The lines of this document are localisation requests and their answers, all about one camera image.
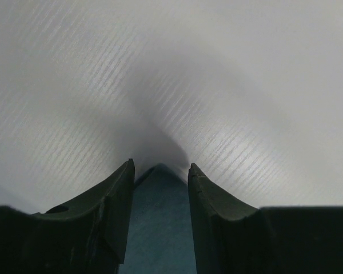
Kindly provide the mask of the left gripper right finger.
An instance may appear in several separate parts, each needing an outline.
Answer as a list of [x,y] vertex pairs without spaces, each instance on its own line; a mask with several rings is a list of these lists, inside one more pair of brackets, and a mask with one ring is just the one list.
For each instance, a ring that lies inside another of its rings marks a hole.
[[196,164],[188,194],[198,273],[343,273],[343,206],[254,208]]

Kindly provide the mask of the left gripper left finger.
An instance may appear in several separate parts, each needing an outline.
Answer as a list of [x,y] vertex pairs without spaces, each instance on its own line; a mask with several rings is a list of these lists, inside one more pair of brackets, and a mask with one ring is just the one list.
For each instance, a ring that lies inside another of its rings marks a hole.
[[124,262],[135,166],[45,213],[0,205],[0,273],[117,273]]

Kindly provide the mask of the teal grey t-shirt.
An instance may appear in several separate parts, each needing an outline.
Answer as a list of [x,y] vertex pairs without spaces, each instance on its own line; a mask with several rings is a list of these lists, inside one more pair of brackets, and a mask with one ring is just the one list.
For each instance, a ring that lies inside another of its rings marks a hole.
[[136,181],[120,273],[195,273],[187,185],[159,164]]

